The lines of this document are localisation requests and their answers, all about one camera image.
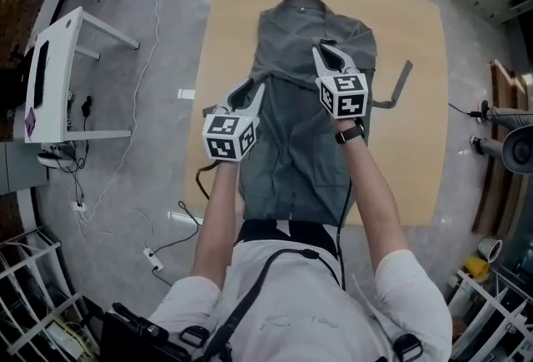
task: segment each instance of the gray floor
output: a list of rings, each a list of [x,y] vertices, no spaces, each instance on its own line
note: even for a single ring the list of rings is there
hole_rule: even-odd
[[[148,315],[168,287],[152,276],[142,254],[143,241],[150,238],[148,245],[158,247],[193,231],[191,226],[170,221],[168,212],[179,211],[177,203],[183,196],[192,111],[190,101],[177,100],[177,91],[195,87],[210,1],[158,0],[160,44],[139,88],[137,133],[123,168],[90,225],[80,226],[69,206],[64,184],[73,198],[71,177],[52,172],[49,185],[38,189],[40,215],[62,241],[73,284],[105,308],[121,301],[138,314]],[[489,61],[498,58],[504,64],[509,62],[504,29],[489,25],[449,0],[430,1],[441,8],[450,101],[464,109],[474,108],[487,96]],[[133,93],[155,42],[154,0],[67,0],[62,14],[80,5],[138,39],[141,48],[132,51],[93,31],[82,31],[80,42],[101,52],[102,60],[75,58],[71,84],[78,97],[72,110],[74,128],[82,126],[80,106],[87,94],[94,97],[88,129],[131,128]],[[476,243],[470,228],[486,160],[472,153],[468,138],[473,133],[489,134],[486,126],[479,127],[458,112],[449,110],[448,115],[446,161],[433,219],[429,226],[406,231],[416,256],[442,289],[448,275]],[[87,167],[79,174],[88,216],[127,145],[128,139],[91,142]],[[125,220],[131,209],[142,210],[150,217],[152,238],[150,226],[141,215],[132,213]],[[194,245],[193,239],[162,251],[162,276],[167,280],[182,278],[191,266]],[[342,245],[346,271],[354,273],[363,290],[371,295],[372,274],[363,229],[345,228]],[[347,283],[352,289],[351,279]]]

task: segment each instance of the forearm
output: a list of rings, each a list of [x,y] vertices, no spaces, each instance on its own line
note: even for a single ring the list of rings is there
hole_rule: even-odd
[[[223,162],[217,167],[191,270],[191,276],[205,276],[221,289],[232,263],[237,172],[238,164]]]
[[[395,250],[409,249],[396,201],[365,142],[359,136],[343,145],[357,208],[370,249],[372,267]]]

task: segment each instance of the person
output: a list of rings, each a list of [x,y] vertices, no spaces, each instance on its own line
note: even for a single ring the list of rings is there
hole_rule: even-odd
[[[523,126],[533,125],[533,112],[522,111],[521,109],[510,109],[502,107],[489,107],[487,100],[482,100],[477,110],[480,115],[476,118],[479,123],[489,121],[498,126],[504,126],[509,130],[515,130]],[[488,155],[496,159],[501,159],[503,142],[494,139],[484,139],[478,136],[471,136],[470,144],[479,155]],[[526,148],[523,155],[529,157],[529,149]]]
[[[394,196],[361,135],[346,137],[354,121],[334,126],[347,139],[342,151],[376,281],[379,304],[372,307],[421,342],[419,360],[447,361],[452,328],[443,296],[409,250]],[[356,302],[338,285],[336,247],[325,228],[312,222],[319,219],[289,221],[290,235],[275,221],[248,219],[234,245],[237,173],[234,162],[218,165],[191,272],[174,283],[150,321],[172,335],[218,312],[220,327],[269,257],[284,249],[311,250],[318,259],[291,253],[270,264],[257,299],[229,339],[232,360],[397,360],[381,322],[369,316],[370,303]]]

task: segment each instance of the desk leg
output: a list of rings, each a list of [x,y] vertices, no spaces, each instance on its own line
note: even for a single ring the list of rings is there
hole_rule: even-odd
[[[71,140],[92,140],[92,139],[112,139],[114,137],[130,137],[132,132],[129,130],[116,131],[67,131],[65,141]]]
[[[102,22],[100,19],[97,19],[86,12],[82,12],[82,18],[83,21],[87,22],[87,24],[91,25],[98,31],[107,34],[109,37],[115,38],[118,41],[125,42],[128,46],[132,48],[139,48],[139,41],[135,41],[128,35],[125,35],[114,27],[109,26],[107,23]]]
[[[79,52],[83,56],[92,57],[94,60],[100,60],[100,53],[89,50],[88,48],[76,46],[76,52]]]

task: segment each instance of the white box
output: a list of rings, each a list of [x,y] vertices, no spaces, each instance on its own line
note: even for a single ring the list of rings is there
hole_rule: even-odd
[[[258,124],[256,117],[207,115],[202,130],[207,156],[213,160],[240,161],[256,142]]]
[[[336,119],[366,114],[368,86],[364,73],[319,77],[320,103]]]

